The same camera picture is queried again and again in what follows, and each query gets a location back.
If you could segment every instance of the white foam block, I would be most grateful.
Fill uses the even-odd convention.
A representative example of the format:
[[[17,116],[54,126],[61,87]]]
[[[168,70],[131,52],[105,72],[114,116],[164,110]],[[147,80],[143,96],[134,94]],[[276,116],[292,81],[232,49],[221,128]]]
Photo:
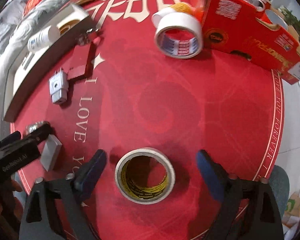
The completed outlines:
[[[53,170],[53,167],[58,158],[62,143],[58,140],[56,136],[50,134],[46,139],[44,145],[40,162],[46,171]]]

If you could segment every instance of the red round table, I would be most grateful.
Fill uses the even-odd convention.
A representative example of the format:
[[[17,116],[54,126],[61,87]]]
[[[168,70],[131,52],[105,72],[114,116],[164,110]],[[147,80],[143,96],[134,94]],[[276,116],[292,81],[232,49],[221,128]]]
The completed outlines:
[[[103,240],[196,239],[220,207],[196,167],[197,151],[207,150],[227,172],[252,180],[269,177],[279,150],[283,94],[277,73],[220,51],[205,49],[180,60],[157,49],[151,15],[177,1],[86,5],[103,31],[92,76],[70,86],[65,104],[52,104],[48,80],[60,67],[69,69],[73,51],[68,52],[11,125],[12,131],[23,131],[31,123],[49,121],[63,144],[53,171],[46,172],[39,160],[19,171],[27,193],[35,178],[62,178],[98,148],[107,152],[106,168],[83,204]],[[153,205],[127,200],[114,180],[118,160],[141,147],[162,151],[176,172],[171,194]],[[75,239],[62,222],[69,239]]]

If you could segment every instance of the paper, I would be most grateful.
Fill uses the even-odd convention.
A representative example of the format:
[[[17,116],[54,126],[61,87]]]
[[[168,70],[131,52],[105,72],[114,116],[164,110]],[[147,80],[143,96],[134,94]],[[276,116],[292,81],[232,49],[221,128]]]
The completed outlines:
[[[298,62],[291,69],[289,69],[288,73],[300,80],[300,62]]]

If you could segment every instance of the white plastic bottle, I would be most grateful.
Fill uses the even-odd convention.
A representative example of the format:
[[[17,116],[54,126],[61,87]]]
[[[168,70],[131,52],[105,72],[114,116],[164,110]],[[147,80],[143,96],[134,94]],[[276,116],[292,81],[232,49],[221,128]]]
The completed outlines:
[[[153,25],[157,28],[160,20],[166,16],[167,14],[174,13],[174,12],[184,12],[190,15],[193,15],[193,8],[190,6],[190,4],[186,2],[179,2],[175,3],[173,5],[170,5],[169,7],[163,8],[162,10],[156,12],[152,15],[151,20]]]
[[[43,49],[47,46],[50,46],[57,39],[60,38],[60,30],[57,26],[51,25],[39,31],[38,33],[34,34],[28,40],[28,50],[30,52],[36,52],[40,49]]]

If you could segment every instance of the white cloth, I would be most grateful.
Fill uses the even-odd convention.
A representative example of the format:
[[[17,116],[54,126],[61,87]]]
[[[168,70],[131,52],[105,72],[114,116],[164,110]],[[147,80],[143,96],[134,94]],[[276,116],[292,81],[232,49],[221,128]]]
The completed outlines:
[[[0,57],[0,129],[2,123],[2,111],[4,92],[7,79],[7,73],[12,63],[18,57],[19,53],[26,46],[28,39],[43,26],[44,22],[39,22],[39,17],[48,12],[60,8],[68,0],[42,0],[34,9],[32,9],[15,29],[9,44]]]
[[[0,56],[7,47],[18,23],[22,20],[25,6],[25,3],[11,0],[0,13]]]

